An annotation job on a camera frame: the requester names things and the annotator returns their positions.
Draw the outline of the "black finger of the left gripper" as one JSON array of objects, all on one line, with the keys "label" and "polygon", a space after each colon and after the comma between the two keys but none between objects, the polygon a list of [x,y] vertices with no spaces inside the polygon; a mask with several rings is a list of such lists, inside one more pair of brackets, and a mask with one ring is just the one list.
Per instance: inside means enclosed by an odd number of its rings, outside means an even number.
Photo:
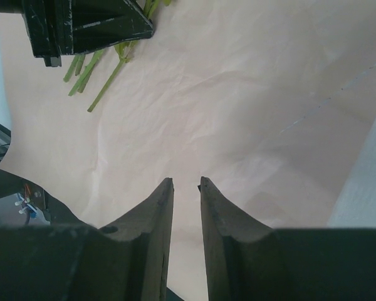
[{"label": "black finger of the left gripper", "polygon": [[93,53],[124,41],[151,38],[152,22],[136,1],[22,1],[33,55],[46,66],[62,56]]}]

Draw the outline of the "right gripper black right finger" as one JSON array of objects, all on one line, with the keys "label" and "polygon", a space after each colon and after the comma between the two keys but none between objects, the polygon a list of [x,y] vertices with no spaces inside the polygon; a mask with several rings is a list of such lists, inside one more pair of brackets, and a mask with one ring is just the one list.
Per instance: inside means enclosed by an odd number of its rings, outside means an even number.
[{"label": "right gripper black right finger", "polygon": [[199,190],[210,300],[376,300],[376,229],[270,228]]}]

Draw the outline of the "pink wrapping paper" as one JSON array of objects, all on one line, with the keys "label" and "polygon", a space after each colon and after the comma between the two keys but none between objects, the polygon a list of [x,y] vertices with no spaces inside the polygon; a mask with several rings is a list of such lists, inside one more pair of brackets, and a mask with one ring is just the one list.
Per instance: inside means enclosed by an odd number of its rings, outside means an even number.
[{"label": "pink wrapping paper", "polygon": [[201,177],[271,227],[325,226],[376,116],[376,1],[173,1],[106,82],[32,55],[0,14],[12,141],[1,168],[97,227],[174,182],[168,286],[207,300]]}]

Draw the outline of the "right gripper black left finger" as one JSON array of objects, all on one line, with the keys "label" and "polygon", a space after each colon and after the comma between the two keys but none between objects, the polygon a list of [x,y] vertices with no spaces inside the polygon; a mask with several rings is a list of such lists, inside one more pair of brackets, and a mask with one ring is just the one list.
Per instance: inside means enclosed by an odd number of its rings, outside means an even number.
[{"label": "right gripper black left finger", "polygon": [[0,300],[165,300],[174,186],[102,228],[0,226]]}]

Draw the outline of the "pink artificial flower bouquet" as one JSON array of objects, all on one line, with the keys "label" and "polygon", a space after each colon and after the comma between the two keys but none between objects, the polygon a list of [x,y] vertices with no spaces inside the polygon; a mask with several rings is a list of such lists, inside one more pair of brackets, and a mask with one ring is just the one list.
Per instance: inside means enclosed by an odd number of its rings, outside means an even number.
[{"label": "pink artificial flower bouquet", "polygon": [[[87,64],[85,64],[86,55],[75,55],[68,71],[66,72],[66,75],[63,78],[64,82],[69,82],[72,77],[76,78],[76,82],[68,93],[68,96],[72,97],[77,93],[82,94],[88,85],[91,76],[94,74],[97,76],[97,78],[99,78],[100,76],[98,72],[100,70],[105,70],[106,75],[108,75],[107,80],[106,82],[103,82],[102,88],[100,91],[98,91],[95,99],[87,109],[87,112],[92,113],[99,101],[103,98],[104,94],[106,94],[110,85],[118,77],[118,74],[122,70],[123,66],[133,59],[133,53],[139,43],[140,42],[138,40],[125,41],[104,50],[95,51],[92,54],[91,60]],[[112,73],[110,73],[110,68],[105,68],[104,64],[102,63],[106,55],[113,55],[114,57],[117,55],[117,65],[113,66],[114,69],[112,70]]]}]

